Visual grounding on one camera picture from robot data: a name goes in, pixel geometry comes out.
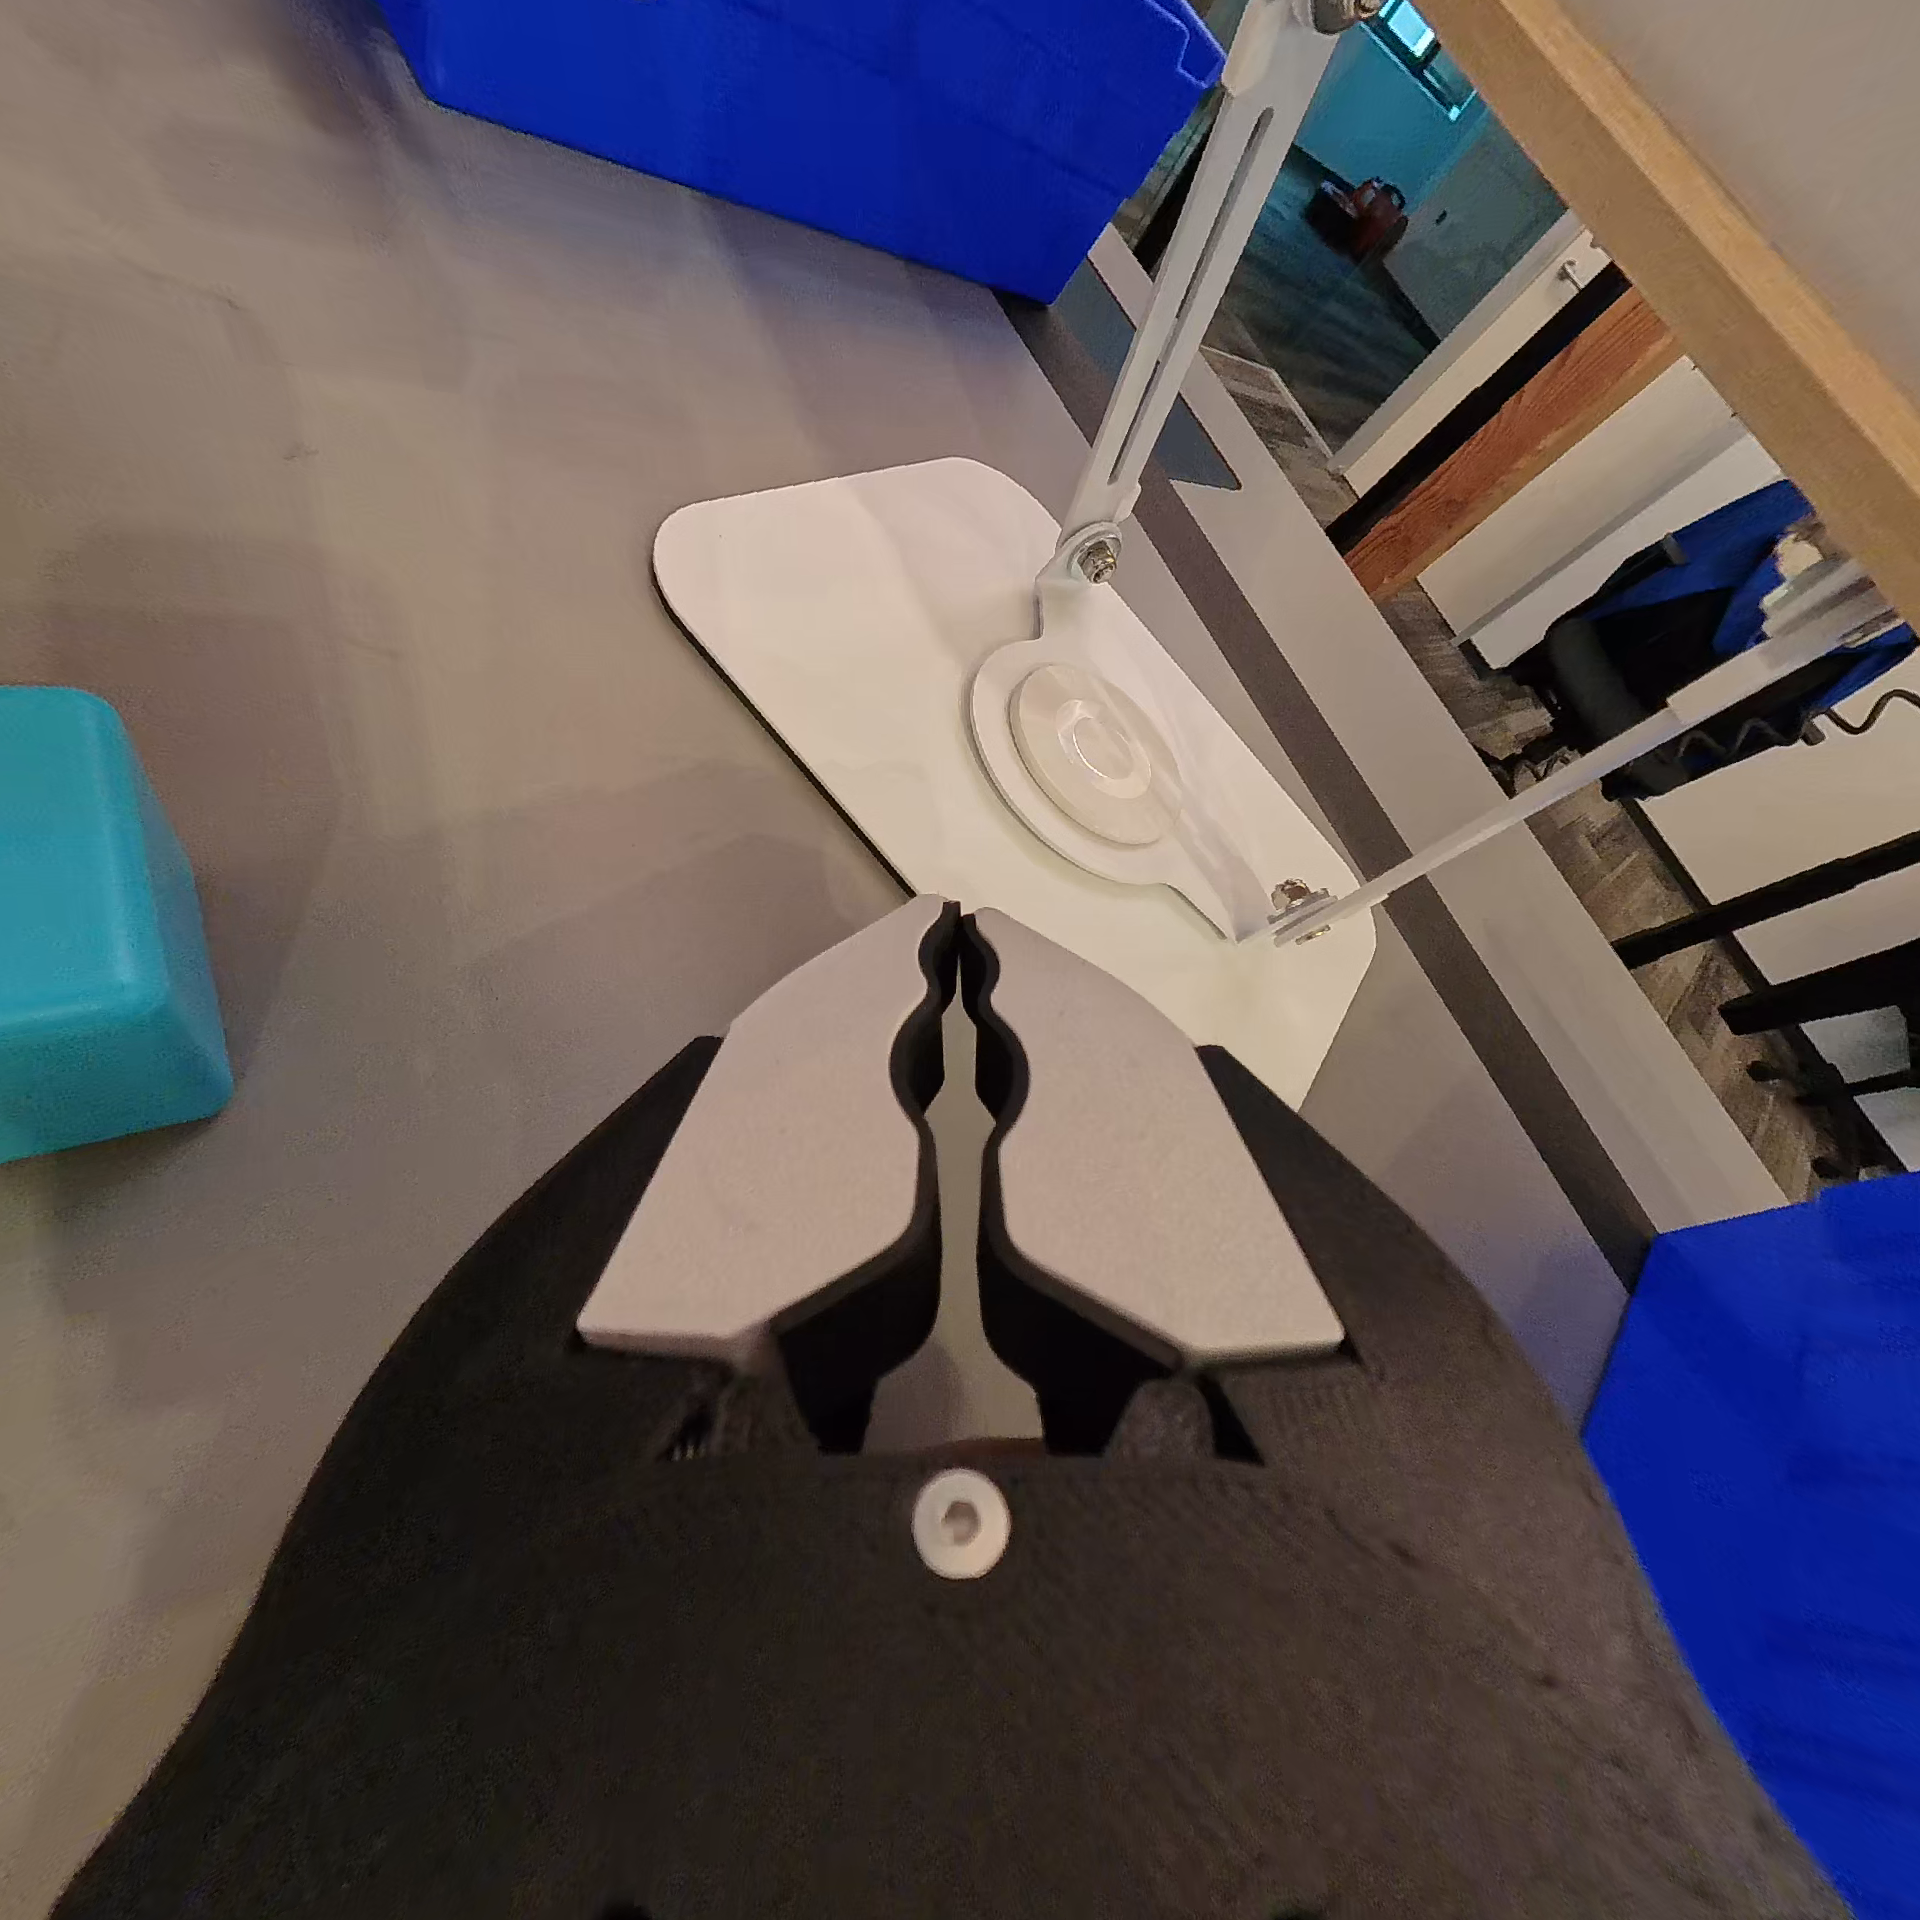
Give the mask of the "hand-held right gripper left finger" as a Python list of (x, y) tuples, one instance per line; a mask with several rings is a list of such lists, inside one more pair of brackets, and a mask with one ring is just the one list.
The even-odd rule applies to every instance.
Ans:
[(960, 905), (915, 896), (727, 1029), (587, 1293), (607, 1354), (779, 1376), (812, 1439), (862, 1451), (880, 1381), (927, 1343)]

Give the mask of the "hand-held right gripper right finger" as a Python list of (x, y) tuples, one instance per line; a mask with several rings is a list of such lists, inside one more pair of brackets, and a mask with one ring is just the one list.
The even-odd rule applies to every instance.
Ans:
[(1339, 1354), (1203, 1049), (1150, 999), (979, 908), (971, 1023), (980, 1324), (1048, 1455), (1107, 1455), (1146, 1388)]

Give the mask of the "teal cube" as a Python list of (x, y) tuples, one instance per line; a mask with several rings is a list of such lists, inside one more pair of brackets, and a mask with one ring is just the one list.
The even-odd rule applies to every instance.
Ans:
[(2, 1164), (220, 1113), (223, 1016), (184, 850), (120, 716), (2, 690)]

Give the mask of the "blue plastic bin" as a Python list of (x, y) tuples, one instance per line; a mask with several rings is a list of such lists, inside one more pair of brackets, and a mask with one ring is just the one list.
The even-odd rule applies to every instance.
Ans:
[(436, 105), (1053, 301), (1218, 83), (1180, 2), (382, 2)]
[(1659, 1236), (1583, 1442), (1856, 1915), (1918, 1915), (1918, 1178)]

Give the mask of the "grey desk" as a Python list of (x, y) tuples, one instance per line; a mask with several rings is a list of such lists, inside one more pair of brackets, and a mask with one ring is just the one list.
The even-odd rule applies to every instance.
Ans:
[(1357, 1354), (933, 1463), (572, 1335), (708, 1036), (887, 917), (662, 610), (680, 504), (1056, 504), (1060, 323), (434, 112), (370, 5), (4, 5), (4, 679), (101, 693), (237, 1091), (4, 1172), (4, 1915), (1824, 1915), (1573, 1421), (1752, 1155), (1548, 858), (1306, 1113)]

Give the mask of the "white stand base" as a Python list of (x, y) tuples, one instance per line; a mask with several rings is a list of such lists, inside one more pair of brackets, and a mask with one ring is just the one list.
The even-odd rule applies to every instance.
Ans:
[(1280, 749), (1208, 644), (1194, 682), (1112, 586), (1068, 661), (1146, 708), (1242, 852), (1260, 898), (1218, 929), (1176, 844), (1143, 848), (1143, 882), (1090, 874), (1005, 802), (971, 730), (976, 672), (1021, 644), (1040, 665), (1038, 580), (1058, 522), (971, 459), (890, 466), (671, 512), (654, 546), (661, 595), (756, 717), (916, 896), (996, 908), (1220, 1045), (1301, 1104), (1376, 955), (1372, 921), (1277, 945), (1276, 884), (1339, 892), (1342, 852), (1280, 780)]

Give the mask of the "black metal bar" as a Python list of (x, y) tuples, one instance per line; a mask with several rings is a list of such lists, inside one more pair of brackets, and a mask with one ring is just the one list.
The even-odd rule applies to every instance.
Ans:
[(1915, 939), (1728, 999), (1718, 1020), (1736, 1036), (1757, 1036), (1885, 1011), (1899, 1012), (1915, 1029)]
[(1840, 856), (1807, 871), (1771, 881), (1726, 903), (1710, 903), (1683, 919), (1614, 939), (1614, 953), (1627, 970), (1644, 970), (1702, 945), (1723, 941), (1744, 929), (1783, 919), (1810, 905), (1851, 895), (1871, 881), (1903, 874), (1918, 865), (1920, 832), (1906, 832), (1875, 848)]

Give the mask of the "black office chair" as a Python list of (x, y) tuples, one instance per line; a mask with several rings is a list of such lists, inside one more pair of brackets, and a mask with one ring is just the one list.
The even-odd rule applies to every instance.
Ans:
[[(1759, 595), (1736, 588), (1680, 592), (1636, 603), (1636, 588), (1562, 616), (1515, 661), (1551, 716), (1551, 740), (1595, 752), (1666, 706), (1762, 639)], [(1604, 776), (1606, 800), (1659, 800), (1685, 784), (1802, 740), (1807, 724), (1909, 659), (1912, 636), (1895, 632), (1812, 661), (1718, 717)]]

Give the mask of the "wooden tabletop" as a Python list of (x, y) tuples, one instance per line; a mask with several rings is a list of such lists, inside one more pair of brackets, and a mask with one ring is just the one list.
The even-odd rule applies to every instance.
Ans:
[(1564, 306), (1327, 530), (1372, 602), (1408, 588), (1677, 364), (1619, 267)]

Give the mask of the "blue cloth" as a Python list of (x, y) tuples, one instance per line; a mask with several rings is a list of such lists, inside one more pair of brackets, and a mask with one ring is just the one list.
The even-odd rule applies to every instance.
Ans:
[(1677, 685), (1759, 644), (1765, 602), (1783, 586), (1778, 545), (1810, 517), (1788, 477), (1742, 493), (1652, 552), (1658, 567), (1614, 599), (1666, 649)]

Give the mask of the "white table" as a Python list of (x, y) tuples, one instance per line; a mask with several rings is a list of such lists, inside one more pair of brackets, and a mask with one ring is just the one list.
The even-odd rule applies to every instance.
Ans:
[(1332, 472), (1356, 497), (1381, 482), (1610, 261), (1591, 228), (1564, 213), (1339, 447)]

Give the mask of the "red object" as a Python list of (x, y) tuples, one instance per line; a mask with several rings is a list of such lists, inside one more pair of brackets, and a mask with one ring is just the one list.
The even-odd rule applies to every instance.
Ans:
[(1398, 242), (1408, 204), (1400, 187), (1379, 176), (1359, 183), (1323, 178), (1308, 202), (1306, 221), (1332, 252), (1362, 264)]

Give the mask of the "wood-edged board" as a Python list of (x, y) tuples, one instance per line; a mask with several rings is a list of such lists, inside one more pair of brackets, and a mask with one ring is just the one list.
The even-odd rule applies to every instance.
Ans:
[(1698, 370), (1915, 620), (1915, 5), (1432, 5)]

